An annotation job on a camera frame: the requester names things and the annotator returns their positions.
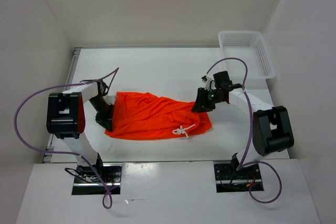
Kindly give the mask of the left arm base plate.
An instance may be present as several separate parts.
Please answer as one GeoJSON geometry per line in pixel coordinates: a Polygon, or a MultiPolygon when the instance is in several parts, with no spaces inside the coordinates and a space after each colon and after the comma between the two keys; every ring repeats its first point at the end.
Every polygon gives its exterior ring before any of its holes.
{"type": "MultiPolygon", "coordinates": [[[[74,178],[72,195],[103,195],[106,190],[89,167],[77,166],[65,168],[65,171],[74,178]]],[[[121,163],[104,163],[101,169],[101,178],[113,195],[119,195],[121,190],[121,163]]]]}

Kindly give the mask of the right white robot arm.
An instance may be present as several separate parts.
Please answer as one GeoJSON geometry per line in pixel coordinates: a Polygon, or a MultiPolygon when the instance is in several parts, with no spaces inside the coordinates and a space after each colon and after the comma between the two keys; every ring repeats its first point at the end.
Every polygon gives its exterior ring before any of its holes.
{"type": "Polygon", "coordinates": [[[235,178],[243,178],[249,166],[266,156],[293,147],[295,141],[290,118],[284,106],[273,106],[250,94],[243,84],[234,84],[227,71],[218,72],[212,78],[204,75],[205,87],[197,89],[192,112],[210,112],[216,104],[225,102],[249,116],[249,136],[245,149],[232,156],[230,172],[235,178]]]}

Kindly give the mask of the orange mesh shorts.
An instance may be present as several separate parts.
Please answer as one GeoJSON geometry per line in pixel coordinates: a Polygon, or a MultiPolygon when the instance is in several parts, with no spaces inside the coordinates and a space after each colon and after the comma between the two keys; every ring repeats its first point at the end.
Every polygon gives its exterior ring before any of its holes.
{"type": "Polygon", "coordinates": [[[151,93],[117,92],[111,138],[133,141],[165,140],[206,133],[212,128],[207,113],[193,113],[194,102],[176,101],[151,93]]]}

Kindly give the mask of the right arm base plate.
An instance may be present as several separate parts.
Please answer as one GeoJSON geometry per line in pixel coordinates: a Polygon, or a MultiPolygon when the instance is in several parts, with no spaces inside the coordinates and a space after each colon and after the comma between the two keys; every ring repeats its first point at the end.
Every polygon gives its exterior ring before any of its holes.
{"type": "Polygon", "coordinates": [[[264,191],[257,164],[235,171],[229,162],[215,162],[214,174],[217,193],[264,191]]]}

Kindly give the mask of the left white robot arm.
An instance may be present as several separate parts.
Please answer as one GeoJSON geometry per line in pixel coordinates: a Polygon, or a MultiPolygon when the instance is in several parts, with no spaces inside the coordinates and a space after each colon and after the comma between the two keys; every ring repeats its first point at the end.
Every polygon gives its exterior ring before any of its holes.
{"type": "Polygon", "coordinates": [[[85,174],[93,182],[104,178],[105,169],[99,153],[91,147],[84,133],[84,104],[89,102],[92,105],[96,111],[96,123],[111,132],[114,106],[113,100],[106,99],[108,91],[108,85],[101,80],[83,83],[62,93],[51,93],[48,97],[47,131],[76,153],[80,174],[85,174]]]}

